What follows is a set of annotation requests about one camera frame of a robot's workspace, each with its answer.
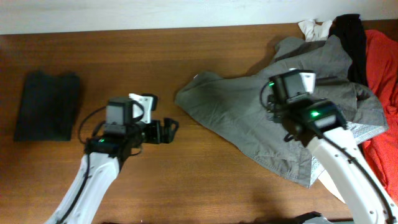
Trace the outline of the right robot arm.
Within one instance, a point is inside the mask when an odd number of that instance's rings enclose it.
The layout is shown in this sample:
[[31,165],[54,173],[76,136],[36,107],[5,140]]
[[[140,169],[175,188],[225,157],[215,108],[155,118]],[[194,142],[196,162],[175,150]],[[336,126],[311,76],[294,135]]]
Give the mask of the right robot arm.
[[267,110],[328,172],[354,223],[397,223],[397,205],[364,159],[338,107],[312,95],[315,74],[290,70],[269,78]]

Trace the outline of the grey cargo shorts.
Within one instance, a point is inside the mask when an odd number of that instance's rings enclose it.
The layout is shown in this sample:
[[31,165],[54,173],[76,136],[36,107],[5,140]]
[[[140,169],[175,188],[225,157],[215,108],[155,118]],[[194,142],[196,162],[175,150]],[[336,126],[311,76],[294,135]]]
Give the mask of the grey cargo shorts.
[[286,130],[263,107],[269,95],[264,85],[271,76],[291,68],[314,71],[314,96],[328,98],[339,107],[357,143],[389,127],[374,93],[348,80],[352,61],[338,37],[314,42],[288,37],[275,50],[270,65],[250,77],[225,79],[212,72],[199,73],[177,93],[175,103],[259,165],[310,187],[323,167],[299,142],[285,142]]

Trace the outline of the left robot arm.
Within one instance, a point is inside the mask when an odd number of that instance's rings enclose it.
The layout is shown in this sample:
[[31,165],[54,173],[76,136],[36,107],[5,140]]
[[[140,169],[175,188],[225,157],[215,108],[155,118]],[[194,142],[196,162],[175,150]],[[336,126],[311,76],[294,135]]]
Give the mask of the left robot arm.
[[170,144],[179,128],[171,118],[151,118],[158,96],[129,94],[103,107],[105,119],[81,143],[84,154],[78,173],[48,223],[91,223],[109,186],[125,161],[142,152],[142,145]]

